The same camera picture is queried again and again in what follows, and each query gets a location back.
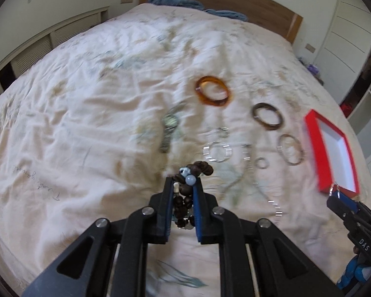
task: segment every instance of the blue gripper pad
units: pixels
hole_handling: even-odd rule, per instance
[[[193,200],[194,200],[194,217],[195,217],[195,232],[197,233],[198,242],[201,241],[202,237],[202,220],[201,220],[201,209],[199,205],[198,191],[197,187],[193,187]]]
[[[168,202],[168,205],[167,205],[166,218],[165,218],[166,242],[169,241],[170,226],[172,224],[172,214],[173,214],[173,182],[170,185],[169,202]]]
[[[338,191],[332,193],[332,196],[338,197]],[[354,213],[358,213],[357,202],[353,201],[343,193],[339,193],[339,199]]]

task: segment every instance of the bed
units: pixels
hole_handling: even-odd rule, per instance
[[[61,44],[0,96],[0,275],[17,294],[96,219],[128,217],[167,175],[203,159],[220,127],[232,156],[212,163],[205,191],[241,218],[271,219],[332,280],[352,258],[347,232],[317,191],[303,126],[310,109],[347,135],[370,207],[371,179],[338,105],[292,52],[301,17],[271,0],[200,1],[250,23],[142,3]],[[256,4],[256,13],[246,8]],[[227,106],[199,102],[195,82],[206,75],[226,82]],[[181,102],[170,150],[160,153],[161,119]],[[253,120],[260,102],[281,111],[280,131]],[[276,151],[282,133],[305,147],[302,164],[289,166]],[[269,162],[253,177],[244,144]],[[147,296],[219,295],[218,248],[200,246],[194,231],[173,224],[169,243],[149,250],[147,268]]]

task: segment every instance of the purple object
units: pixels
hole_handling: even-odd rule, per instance
[[[310,64],[307,69],[309,70],[309,72],[314,75],[314,76],[317,76],[320,72],[319,68],[317,68],[315,65],[312,65]]]

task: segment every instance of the light blue bead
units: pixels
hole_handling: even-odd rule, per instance
[[[188,185],[194,185],[196,181],[197,181],[197,178],[193,175],[187,175],[185,178],[185,182]]]
[[[187,175],[190,175],[191,174],[191,170],[188,167],[180,167],[179,172],[184,177],[187,177]]]

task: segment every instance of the white wardrobe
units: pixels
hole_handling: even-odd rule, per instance
[[[315,59],[324,87],[341,104],[371,50],[371,13],[362,0],[338,0],[325,42]]]

